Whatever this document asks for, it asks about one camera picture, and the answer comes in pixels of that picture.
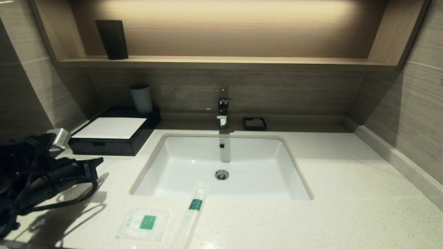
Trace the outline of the black box white ribbed top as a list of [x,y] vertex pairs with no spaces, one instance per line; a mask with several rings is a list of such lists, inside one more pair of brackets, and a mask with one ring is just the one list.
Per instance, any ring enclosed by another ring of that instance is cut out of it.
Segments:
[[138,154],[160,121],[160,110],[156,106],[149,114],[140,114],[134,107],[111,107],[82,126],[70,140],[125,140],[133,145]]

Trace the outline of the square frosted packet green label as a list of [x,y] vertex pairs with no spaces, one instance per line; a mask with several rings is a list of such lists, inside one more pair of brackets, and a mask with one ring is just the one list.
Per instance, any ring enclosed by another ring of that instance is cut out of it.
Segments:
[[123,219],[116,238],[160,242],[169,217],[165,209],[132,208]]

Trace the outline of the pale grey cup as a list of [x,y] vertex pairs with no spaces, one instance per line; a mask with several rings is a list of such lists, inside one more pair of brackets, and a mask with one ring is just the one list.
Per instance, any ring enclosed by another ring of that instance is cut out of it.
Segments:
[[137,84],[129,87],[134,105],[140,114],[153,112],[151,88],[148,84]]

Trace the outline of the long frosted toothbrush packet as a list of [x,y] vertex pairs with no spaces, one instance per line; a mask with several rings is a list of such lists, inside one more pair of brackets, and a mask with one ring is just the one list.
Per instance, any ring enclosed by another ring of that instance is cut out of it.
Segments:
[[168,249],[189,249],[206,203],[209,185],[197,182],[185,211],[177,224]]

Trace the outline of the dark tapered cup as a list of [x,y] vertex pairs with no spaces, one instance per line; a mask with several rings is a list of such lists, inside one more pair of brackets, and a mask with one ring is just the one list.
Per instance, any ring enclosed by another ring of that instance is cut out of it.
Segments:
[[122,20],[95,20],[98,33],[109,60],[128,59],[128,49]]

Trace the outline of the chrome faucet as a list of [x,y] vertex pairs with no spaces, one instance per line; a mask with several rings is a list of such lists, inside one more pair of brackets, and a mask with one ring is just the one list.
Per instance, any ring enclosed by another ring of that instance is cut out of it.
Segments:
[[228,107],[232,99],[228,96],[228,87],[220,86],[219,98],[217,101],[217,115],[218,128],[220,130],[228,128]]

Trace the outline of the black soap dish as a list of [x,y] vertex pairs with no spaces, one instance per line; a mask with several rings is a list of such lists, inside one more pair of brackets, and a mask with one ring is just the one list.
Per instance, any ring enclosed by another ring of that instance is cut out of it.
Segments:
[[246,131],[266,131],[267,125],[263,118],[259,118],[263,120],[263,126],[253,126],[251,120],[254,118],[243,118],[243,124]]

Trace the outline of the white ceramic sink basin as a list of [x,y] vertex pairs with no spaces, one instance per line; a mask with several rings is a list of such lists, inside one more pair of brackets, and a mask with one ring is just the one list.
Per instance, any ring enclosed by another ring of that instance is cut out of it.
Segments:
[[[215,172],[226,170],[227,180]],[[164,135],[131,194],[191,197],[196,183],[207,197],[247,200],[313,200],[286,143],[277,137]]]

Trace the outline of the wooden wall shelf niche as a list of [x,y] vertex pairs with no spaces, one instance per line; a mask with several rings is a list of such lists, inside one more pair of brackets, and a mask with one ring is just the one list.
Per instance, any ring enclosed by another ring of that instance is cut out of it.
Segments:
[[[61,67],[402,68],[431,0],[29,0]],[[109,60],[95,20],[122,20]]]

